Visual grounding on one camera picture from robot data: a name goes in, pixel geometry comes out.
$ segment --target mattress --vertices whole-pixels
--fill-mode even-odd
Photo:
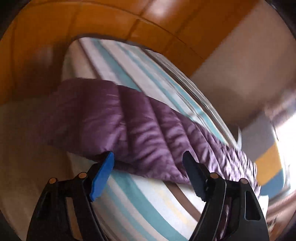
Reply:
[[[169,105],[228,145],[230,131],[198,88],[163,55],[126,43],[95,38],[74,41],[62,79],[98,78],[124,85]],[[74,174],[93,161],[68,153]],[[93,207],[111,240],[188,240],[205,203],[187,185],[113,171]]]

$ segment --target white stripe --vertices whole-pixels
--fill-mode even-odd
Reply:
[[[202,213],[204,207],[205,207],[205,202],[201,200],[200,197],[196,196],[193,187],[184,185],[184,184],[177,184],[178,187],[181,189],[181,191],[184,193],[184,195],[188,198],[188,200],[192,203],[195,208]]]
[[[151,81],[151,79],[127,56],[122,49],[120,49],[113,41],[100,40],[101,44],[107,49],[113,58],[125,69],[125,71],[131,76],[133,81],[140,87],[143,92],[156,100],[159,100],[167,104],[172,109],[176,110],[176,107],[172,102],[163,94],[158,86]]]
[[[123,190],[118,186],[116,181],[110,177],[108,179],[108,185],[112,189],[112,191],[116,194],[116,196],[120,199],[123,206],[127,209],[127,211],[131,214],[131,216],[156,240],[159,241],[168,241],[165,237],[163,237],[159,232],[157,232],[150,223],[139,213],[139,211],[134,207],[134,205],[127,198],[126,194]]]
[[[78,43],[78,40],[74,41],[69,46],[69,55],[71,57],[72,68],[77,78],[95,79],[96,76],[89,66],[87,58]]]
[[[187,106],[187,104],[184,103],[184,101],[180,98],[180,95],[178,94],[177,90],[168,82],[168,80],[166,78],[164,78],[162,75],[158,74],[155,71],[155,69],[153,68],[153,66],[151,66],[151,64],[146,59],[144,59],[140,55],[137,55],[133,51],[133,49],[135,49],[135,48],[138,48],[140,50],[139,47],[131,46],[131,45],[120,43],[120,42],[118,44],[120,44],[124,49],[129,51],[133,55],[133,57],[135,59],[137,59],[137,61],[141,62],[141,64],[145,67],[145,69],[147,69],[150,72],[150,74],[152,74],[153,77],[159,82],[159,84],[161,84],[162,87],[169,92],[170,96],[179,104],[181,109],[188,116],[191,117],[191,119],[193,121],[195,121],[195,122],[199,123],[200,125],[204,126],[204,124],[201,122],[201,120],[191,111],[191,109]]]
[[[110,228],[107,229],[107,227],[103,224],[103,221],[104,221],[104,220],[101,220],[101,218],[98,217],[99,212],[98,212],[97,207],[94,208],[94,205],[92,205],[92,206],[93,206],[93,210],[94,210],[94,212],[95,212],[96,218],[97,218],[97,220],[99,221],[100,226],[102,227],[104,233],[107,234],[108,238],[110,238],[111,240],[115,240],[115,238],[113,237],[113,235],[108,231],[108,230],[110,230]]]
[[[166,206],[178,216],[180,221],[186,224],[192,231],[195,229],[197,221],[184,209],[163,181],[148,179],[147,185],[153,188],[154,192],[163,199]]]
[[[94,68],[100,74],[102,79],[110,80],[110,81],[115,82],[118,85],[122,85],[122,83],[117,78],[115,73],[112,71],[112,69],[106,63],[104,58],[101,56],[101,54],[98,51],[98,49],[96,48],[96,46],[94,46],[94,44],[92,43],[91,38],[85,37],[85,38],[81,38],[79,41],[81,42],[82,46],[85,49],[86,54],[88,55]]]
[[[213,115],[213,118],[218,122],[219,126],[224,130],[225,135],[228,136],[228,138],[231,141],[231,144],[234,147],[237,147],[237,142],[235,141],[233,135],[231,134],[230,130],[222,120],[221,116],[218,114],[216,109],[212,106],[210,101],[204,96],[204,94],[197,88],[197,86],[186,76],[183,72],[181,72],[175,65],[173,65],[165,56],[155,53],[151,50],[148,50],[149,53],[156,58],[158,61],[160,61],[164,66],[166,66],[174,75],[188,88],[191,90],[191,92],[200,100],[200,102],[205,106],[205,108],[208,109],[208,111]],[[224,136],[221,134],[222,139],[226,144],[228,142],[225,140]]]
[[[181,235],[189,239],[194,228],[188,227],[175,215],[170,208],[167,207],[163,199],[155,192],[151,185],[147,184],[147,180],[143,177],[131,175],[131,178],[141,190],[143,195],[151,203],[152,206],[159,212],[159,214]]]
[[[117,221],[129,232],[131,236],[135,238],[135,240],[147,241],[125,218],[120,209],[116,206],[116,204],[112,201],[111,197],[107,194],[106,191],[103,191],[101,197],[99,198],[99,202],[103,202],[109,210],[112,211],[112,214],[116,217]]]
[[[92,203],[93,209],[95,211],[98,211],[98,213],[104,219],[104,222],[108,225],[110,229],[112,229],[112,231],[120,239],[120,241],[129,241],[128,238],[118,228],[114,228],[116,227],[116,223],[113,221],[113,219],[111,219],[110,215],[106,212],[106,210],[100,207],[99,202],[101,202],[101,200],[96,200]]]

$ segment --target yellow stripe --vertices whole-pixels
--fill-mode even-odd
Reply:
[[[281,159],[276,142],[256,160],[257,181],[259,185],[265,185],[281,169]]]
[[[128,199],[124,191],[118,186],[117,182],[112,176],[109,177],[107,185],[112,189],[115,195],[121,200],[121,203],[130,213],[130,215],[157,241],[168,241],[159,232],[157,232],[151,224],[139,213],[131,201]]]
[[[162,200],[164,201],[165,205],[167,206],[167,208],[169,208],[177,217],[180,221],[182,221],[185,225],[187,225],[190,229],[192,229],[192,231],[194,230],[194,228],[196,227],[196,221],[190,216],[190,214],[188,214],[189,218],[186,217],[176,206],[175,204],[172,202],[172,200],[170,199],[170,197],[167,196],[167,193],[165,193],[159,185],[157,185],[155,183],[154,180],[152,179],[148,179],[152,189],[162,198]]]

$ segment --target bed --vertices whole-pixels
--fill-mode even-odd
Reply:
[[[212,132],[237,143],[216,110],[182,72],[163,55],[115,40],[90,37],[74,41],[65,56],[62,80],[73,77],[110,80],[143,91]],[[93,161],[68,153],[75,175]],[[190,238],[204,208],[188,185],[113,171],[94,209],[111,240]]]

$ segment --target blue stripe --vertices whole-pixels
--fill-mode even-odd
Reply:
[[[165,96],[170,100],[170,102],[173,103],[173,105],[177,108],[177,110],[182,113],[183,115],[186,115],[188,117],[190,117],[189,115],[187,115],[183,108],[179,105],[179,103],[171,96],[171,94],[159,83],[159,81],[157,81],[154,76],[137,60],[134,58],[134,56],[125,48],[123,48],[120,44],[118,44],[117,42],[115,43],[119,48],[121,48],[122,51],[124,51],[129,57],[130,59],[148,76],[149,79],[152,80],[153,83],[155,83],[157,85],[157,87],[161,90],[161,92],[163,92],[165,94]]]
[[[103,204],[103,202],[97,201],[96,202],[101,209],[105,210],[105,212],[107,213],[107,215],[112,219],[112,221],[115,223],[116,228],[114,227],[109,227],[110,229],[113,230],[114,233],[118,233],[118,231],[120,231],[122,234],[124,234],[124,236],[130,240],[130,241],[137,241],[135,240],[135,238],[121,225],[121,223],[116,219],[116,217],[113,215],[113,213],[108,209],[108,207]]]
[[[164,77],[168,82],[170,82],[178,92],[194,107],[199,116],[203,118],[209,127],[210,131],[218,137],[222,142],[225,142],[221,133],[217,130],[216,126],[209,119],[208,115],[196,104],[196,102],[191,98],[191,96],[181,87],[179,86],[162,68],[160,68],[153,60],[151,60],[143,51],[140,51],[137,47],[131,47],[133,52],[136,51],[137,55],[142,55],[145,60],[147,60],[162,77]]]
[[[163,237],[168,240],[187,241],[178,231],[176,231],[147,200],[141,190],[137,187],[131,176],[127,173],[113,171],[112,177],[126,194],[128,199],[147,220],[148,223]]]
[[[275,197],[283,189],[285,184],[284,170],[281,169],[265,185],[261,186],[260,195],[268,195],[269,199]]]
[[[128,212],[128,210],[124,207],[122,202],[119,200],[119,198],[115,195],[115,193],[112,191],[109,185],[106,185],[105,188],[106,192],[110,196],[111,200],[115,203],[117,208],[119,208],[120,212],[125,216],[125,218],[129,221],[129,223],[137,230],[144,238],[146,238],[148,241],[157,241],[153,236],[151,236],[142,225],[140,225]]]
[[[91,41],[122,84],[129,88],[141,91],[135,82],[127,75],[125,70],[113,58],[113,56],[99,43],[99,41],[93,38]]]

